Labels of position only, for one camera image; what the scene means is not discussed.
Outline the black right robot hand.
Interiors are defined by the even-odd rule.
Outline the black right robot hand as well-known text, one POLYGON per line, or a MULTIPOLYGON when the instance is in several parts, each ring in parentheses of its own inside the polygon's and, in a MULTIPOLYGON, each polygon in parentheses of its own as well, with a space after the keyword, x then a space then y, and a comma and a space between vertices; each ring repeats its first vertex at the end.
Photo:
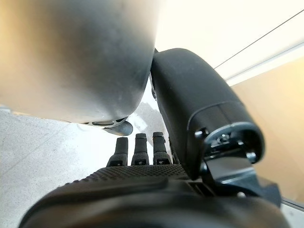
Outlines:
POLYGON ((258 177, 263 134, 218 73, 193 52, 154 54, 152 86, 169 135, 118 138, 107 166, 51 191, 21 228, 287 228, 278 185, 258 177))

